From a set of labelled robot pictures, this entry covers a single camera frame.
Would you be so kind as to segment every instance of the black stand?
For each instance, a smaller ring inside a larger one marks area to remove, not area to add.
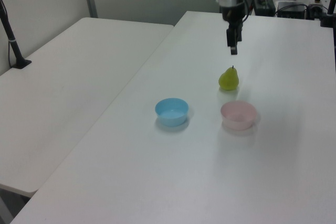
[[[26,60],[22,57],[22,54],[20,52],[19,46],[16,42],[14,33],[12,28],[10,27],[11,25],[9,24],[7,12],[5,10],[5,6],[3,5],[3,1],[0,0],[0,19],[1,22],[4,26],[4,29],[6,31],[8,41],[12,46],[15,58],[16,58],[16,64],[12,66],[12,68],[18,68],[18,69],[23,69],[25,66],[29,65],[32,61]]]
[[[335,4],[336,0],[330,0],[327,14],[321,18],[320,24],[322,27],[330,27],[330,28],[334,27],[336,18],[336,15],[334,14]]]

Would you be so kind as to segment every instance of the white table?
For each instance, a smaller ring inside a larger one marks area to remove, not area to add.
[[[84,18],[0,77],[0,188],[31,197],[172,26]]]
[[[232,56],[226,27],[187,12],[13,224],[336,223],[332,30],[252,16]],[[239,89],[221,92],[232,65]],[[157,122],[167,97],[189,103],[184,125]],[[236,99],[253,128],[222,127]]]

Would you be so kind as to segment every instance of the pear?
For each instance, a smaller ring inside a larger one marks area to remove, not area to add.
[[[232,66],[228,68],[218,80],[219,86],[224,90],[235,90],[239,84],[237,70]]]

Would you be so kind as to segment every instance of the pink bowl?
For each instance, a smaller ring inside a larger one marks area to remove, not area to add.
[[[222,106],[221,114],[225,126],[242,131],[252,126],[257,117],[257,110],[248,102],[232,101]]]

